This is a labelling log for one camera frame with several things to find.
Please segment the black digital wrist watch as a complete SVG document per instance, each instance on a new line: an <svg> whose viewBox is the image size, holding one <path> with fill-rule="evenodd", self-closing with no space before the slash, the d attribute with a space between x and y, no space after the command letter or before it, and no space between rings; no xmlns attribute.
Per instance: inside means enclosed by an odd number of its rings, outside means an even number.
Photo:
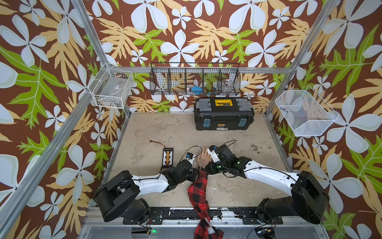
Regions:
<svg viewBox="0 0 382 239"><path fill-rule="evenodd" d="M211 171L210 168L200 167L200 171L204 172L206 175L213 175L213 171Z"/></svg>

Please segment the red plaid sleeve forearm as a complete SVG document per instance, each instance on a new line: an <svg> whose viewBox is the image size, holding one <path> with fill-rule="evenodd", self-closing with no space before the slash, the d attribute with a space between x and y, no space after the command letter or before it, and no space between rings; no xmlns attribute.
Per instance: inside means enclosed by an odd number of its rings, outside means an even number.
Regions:
<svg viewBox="0 0 382 239"><path fill-rule="evenodd" d="M199 171L197 179L188 188L189 200L200 218L194 232L195 239L222 239L224 232L211 225L207 201L208 175Z"/></svg>

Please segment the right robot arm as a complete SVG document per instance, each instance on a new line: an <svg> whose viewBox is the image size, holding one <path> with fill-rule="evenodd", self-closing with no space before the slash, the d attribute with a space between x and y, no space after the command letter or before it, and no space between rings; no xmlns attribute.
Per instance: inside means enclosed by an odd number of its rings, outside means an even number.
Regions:
<svg viewBox="0 0 382 239"><path fill-rule="evenodd" d="M265 198L256 207L256 218L267 223L279 217L299 216L318 225L330 197L309 172L285 172L262 165L247 157L236 157L226 144L207 149L212 161L207 165L210 175L230 173L232 177L256 180L286 193L278 199Z"/></svg>

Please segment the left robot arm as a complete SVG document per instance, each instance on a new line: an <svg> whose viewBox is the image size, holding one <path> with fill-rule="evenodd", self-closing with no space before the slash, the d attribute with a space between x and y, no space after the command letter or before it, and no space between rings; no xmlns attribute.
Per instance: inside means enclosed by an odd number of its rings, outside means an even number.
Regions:
<svg viewBox="0 0 382 239"><path fill-rule="evenodd" d="M93 199L105 222L119 217L127 224L144 224L152 215L152 210L144 199L137 197L150 193L164 193L174 190L184 181L194 182L199 170L188 160L180 161L158 175L140 177L128 170L117 174L93 192Z"/></svg>

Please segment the pale mannequin hand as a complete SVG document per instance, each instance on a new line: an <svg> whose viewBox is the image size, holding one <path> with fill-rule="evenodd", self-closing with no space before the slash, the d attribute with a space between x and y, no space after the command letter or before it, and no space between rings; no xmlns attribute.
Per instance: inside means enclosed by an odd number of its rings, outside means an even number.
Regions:
<svg viewBox="0 0 382 239"><path fill-rule="evenodd" d="M198 156L197 164L199 168L206 168L207 165L212 161L211 155L208 153L208 147L203 147L201 154Z"/></svg>

